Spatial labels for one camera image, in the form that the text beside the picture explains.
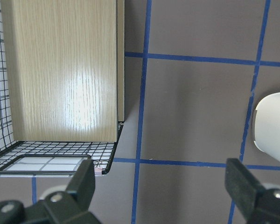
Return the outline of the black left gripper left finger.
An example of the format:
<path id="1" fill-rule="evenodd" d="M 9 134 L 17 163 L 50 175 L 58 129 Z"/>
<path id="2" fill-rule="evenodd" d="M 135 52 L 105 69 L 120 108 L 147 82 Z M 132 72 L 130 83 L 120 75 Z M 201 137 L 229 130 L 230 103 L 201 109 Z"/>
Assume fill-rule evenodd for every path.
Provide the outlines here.
<path id="1" fill-rule="evenodd" d="M 95 191 L 94 163 L 82 161 L 64 191 L 24 207 L 18 200 L 0 202 L 0 224 L 99 224 L 89 211 Z"/>

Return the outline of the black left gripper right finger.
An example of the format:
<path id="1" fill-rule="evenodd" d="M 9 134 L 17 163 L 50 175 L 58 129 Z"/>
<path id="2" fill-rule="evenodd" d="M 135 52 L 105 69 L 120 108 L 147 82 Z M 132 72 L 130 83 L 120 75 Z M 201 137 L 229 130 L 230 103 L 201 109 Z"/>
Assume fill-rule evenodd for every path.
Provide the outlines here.
<path id="1" fill-rule="evenodd" d="M 239 159 L 226 160 L 224 185 L 247 224 L 280 224 L 280 188 L 265 187 Z"/>

